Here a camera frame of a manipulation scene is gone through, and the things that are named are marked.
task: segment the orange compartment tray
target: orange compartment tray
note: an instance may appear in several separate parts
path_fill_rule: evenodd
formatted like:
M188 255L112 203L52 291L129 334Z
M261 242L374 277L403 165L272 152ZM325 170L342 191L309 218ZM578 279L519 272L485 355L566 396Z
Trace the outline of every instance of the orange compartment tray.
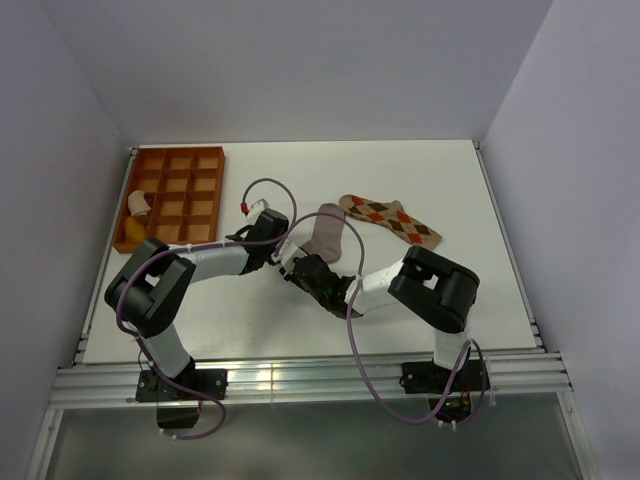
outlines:
M222 147L141 148L134 160L113 239L120 253L133 253L139 243L127 242L124 222L130 216L127 199L136 190L151 205L136 217L147 238L186 245L213 242L218 228L224 175Z

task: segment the gray floor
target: gray floor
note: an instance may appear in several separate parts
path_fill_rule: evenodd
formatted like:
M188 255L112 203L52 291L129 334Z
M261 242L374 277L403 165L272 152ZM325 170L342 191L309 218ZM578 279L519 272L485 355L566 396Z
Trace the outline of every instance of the gray floor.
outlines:
M235 407L222 431L190 442L158 436L153 409L67 412L58 438L49 480L580 478L555 395L498 397L456 433L357 402Z

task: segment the yellow object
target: yellow object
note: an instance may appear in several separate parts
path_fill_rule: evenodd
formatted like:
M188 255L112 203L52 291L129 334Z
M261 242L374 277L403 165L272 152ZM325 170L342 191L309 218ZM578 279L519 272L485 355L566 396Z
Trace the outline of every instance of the yellow object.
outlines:
M127 243L141 243L147 238L147 229L136 220L136 217L128 217L124 221L124 239Z

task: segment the gray sock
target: gray sock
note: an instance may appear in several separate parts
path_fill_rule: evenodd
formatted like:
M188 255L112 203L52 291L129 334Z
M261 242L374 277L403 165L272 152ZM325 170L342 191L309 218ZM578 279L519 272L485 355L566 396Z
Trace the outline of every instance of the gray sock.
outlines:
M331 213L344 218L344 212L335 203L323 203L318 212ZM302 249L310 255L318 254L327 263L337 262L342 255L340 240L344 223L337 218L318 216L313 226L311 240L302 245Z

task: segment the black bracket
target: black bracket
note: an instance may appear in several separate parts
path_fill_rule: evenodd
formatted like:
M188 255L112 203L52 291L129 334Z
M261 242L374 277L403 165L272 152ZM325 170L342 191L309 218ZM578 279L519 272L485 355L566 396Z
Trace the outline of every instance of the black bracket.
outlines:
M189 369L188 387L206 393L217 400L223 400L227 390L227 371L217 369ZM200 397L176 390L167 385L153 370L143 370L138 378L136 402L158 403L188 400L202 400ZM160 407L156 411L158 427L163 430L193 428L200 418L200 405L194 407Z
M449 380L451 370L442 368L431 362L405 362L402 364L402 378L400 385L406 394L433 393L442 394ZM480 360L467 360L465 366L456 374L451 392L464 390L482 390L482 378L484 376L482 362ZM489 379L486 379L486 389L491 387Z
M227 371L222 368L198 369L192 372L189 388L223 400L227 390ZM153 370L140 372L136 402L158 403L202 400L200 397L174 389L167 385Z

